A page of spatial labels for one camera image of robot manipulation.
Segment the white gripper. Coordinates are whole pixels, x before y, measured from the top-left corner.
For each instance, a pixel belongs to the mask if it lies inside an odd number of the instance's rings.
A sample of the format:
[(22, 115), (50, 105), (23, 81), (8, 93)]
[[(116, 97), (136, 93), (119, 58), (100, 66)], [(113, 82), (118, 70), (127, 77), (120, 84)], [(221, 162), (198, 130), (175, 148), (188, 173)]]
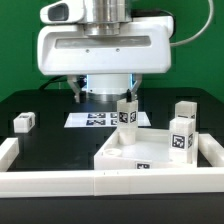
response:
[(135, 18), (115, 36), (89, 37), (79, 25), (46, 26), (38, 36), (38, 68), (45, 75), (73, 75), (67, 83), (77, 103), (86, 100), (77, 75), (133, 74), (126, 101), (137, 99), (142, 75), (164, 73), (171, 66), (170, 16)]

